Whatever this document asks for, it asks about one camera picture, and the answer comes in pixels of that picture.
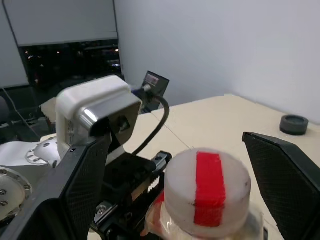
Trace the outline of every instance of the red tape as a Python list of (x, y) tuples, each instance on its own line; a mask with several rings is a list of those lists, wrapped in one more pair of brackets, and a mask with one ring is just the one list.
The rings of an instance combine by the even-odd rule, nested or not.
[(196, 153), (196, 192), (193, 222), (204, 227), (221, 225), (226, 200), (224, 174), (219, 154)]
[(162, 190), (162, 192), (159, 194), (159, 196), (156, 198), (155, 203), (162, 203), (165, 201), (165, 191)]

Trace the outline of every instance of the black hockey puck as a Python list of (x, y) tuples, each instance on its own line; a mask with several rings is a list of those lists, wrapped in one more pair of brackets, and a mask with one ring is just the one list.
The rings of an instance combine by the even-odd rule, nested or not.
[(306, 134), (309, 120), (297, 115), (286, 115), (281, 118), (280, 131), (294, 136)]

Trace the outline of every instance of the chair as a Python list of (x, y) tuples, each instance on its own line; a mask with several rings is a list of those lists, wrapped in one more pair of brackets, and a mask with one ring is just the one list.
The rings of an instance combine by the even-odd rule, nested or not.
[(21, 137), (19, 136), (18, 132), (16, 131), (16, 128), (14, 127), (12, 121), (10, 120), (10, 110), (7, 104), (7, 101), (0, 96), (0, 124), (7, 123), (8, 128), (11, 132), (14, 134), (13, 139), (7, 139), (4, 136), (0, 136), (0, 143), (4, 144), (11, 141), (21, 141)]

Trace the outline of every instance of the white wall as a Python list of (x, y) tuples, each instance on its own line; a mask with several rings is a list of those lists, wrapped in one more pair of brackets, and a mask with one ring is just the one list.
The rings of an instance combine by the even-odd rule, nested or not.
[(113, 0), (4, 0), (20, 46), (117, 38)]
[(18, 48), (0, 5), (0, 88), (28, 85)]
[(320, 123), (320, 1), (116, 0), (126, 80), (171, 105), (233, 93)]

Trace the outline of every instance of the desk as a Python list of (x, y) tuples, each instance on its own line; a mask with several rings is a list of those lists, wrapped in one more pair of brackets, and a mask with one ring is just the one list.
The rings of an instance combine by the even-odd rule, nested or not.
[[(157, 126), (163, 109), (138, 117), (131, 139), (124, 145), (133, 152)], [(309, 124), (306, 135), (290, 136), (279, 131), (284, 113), (241, 97), (226, 95), (170, 108), (165, 127), (139, 154), (151, 159), (160, 150), (173, 156), (190, 148), (212, 148), (235, 156), (248, 168), (252, 179), (251, 201), (260, 207), (269, 231), (269, 240), (281, 240), (277, 224), (261, 197), (257, 180), (242, 142), (243, 132), (254, 132), (283, 139), (299, 146), (320, 167), (320, 126)], [(89, 233), (89, 239), (97, 236)]]
[[(163, 109), (152, 112), (160, 120)], [(266, 225), (274, 228), (269, 239), (282, 239), (278, 228), (261, 197), (249, 159), (243, 132), (254, 132), (296, 144), (320, 167), (320, 126), (310, 123), (303, 136), (287, 135), (279, 130), (284, 113), (248, 101), (238, 96), (225, 95), (207, 98), (170, 108), (166, 127), (189, 148), (213, 148), (241, 160), (248, 168), (252, 189), (250, 199), (263, 211)]]

